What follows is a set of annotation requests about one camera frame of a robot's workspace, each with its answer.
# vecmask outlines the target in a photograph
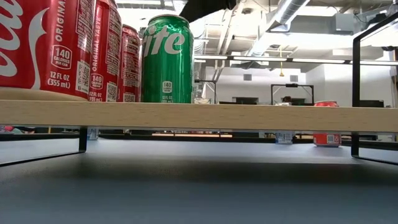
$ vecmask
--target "red can in background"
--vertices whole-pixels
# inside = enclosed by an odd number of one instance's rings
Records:
[[[0,99],[88,99],[94,0],[0,7]]]
[[[91,58],[90,101],[116,102],[122,23],[114,0],[97,0]]]
[[[140,46],[137,30],[123,24],[118,102],[141,101]]]
[[[335,101],[319,101],[315,103],[315,106],[331,106],[338,107]],[[328,147],[339,147],[341,145],[340,134],[314,134],[313,143],[316,146],[328,146]]]

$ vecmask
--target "coca-cola can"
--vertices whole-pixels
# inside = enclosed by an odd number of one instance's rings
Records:
[[[88,99],[94,0],[0,7],[0,99]]]
[[[91,58],[90,101],[116,102],[122,23],[113,0],[97,0]]]
[[[141,101],[140,47],[137,30],[123,24],[118,102]]]
[[[314,106],[338,107],[336,101],[319,101]],[[313,135],[313,143],[316,146],[339,147],[341,145],[340,134],[316,133]]]

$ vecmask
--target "barcode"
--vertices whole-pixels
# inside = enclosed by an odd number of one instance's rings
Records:
[[[118,88],[113,83],[108,83],[106,85],[106,101],[116,102],[116,96],[118,94]]]
[[[76,91],[88,94],[89,79],[90,79],[90,66],[85,61],[77,62]]]
[[[335,136],[328,135],[328,144],[334,144],[334,143],[335,143]]]
[[[123,102],[135,102],[136,96],[134,94],[123,94]]]

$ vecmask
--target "green soda can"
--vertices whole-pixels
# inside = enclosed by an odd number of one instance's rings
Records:
[[[176,15],[152,18],[142,46],[142,101],[191,103],[193,35],[189,22]]]

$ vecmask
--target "dark gray table surface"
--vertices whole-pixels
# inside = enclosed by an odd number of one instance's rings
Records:
[[[76,148],[0,142],[0,161]],[[397,223],[397,211],[398,168],[347,147],[101,139],[86,154],[0,168],[1,224]]]

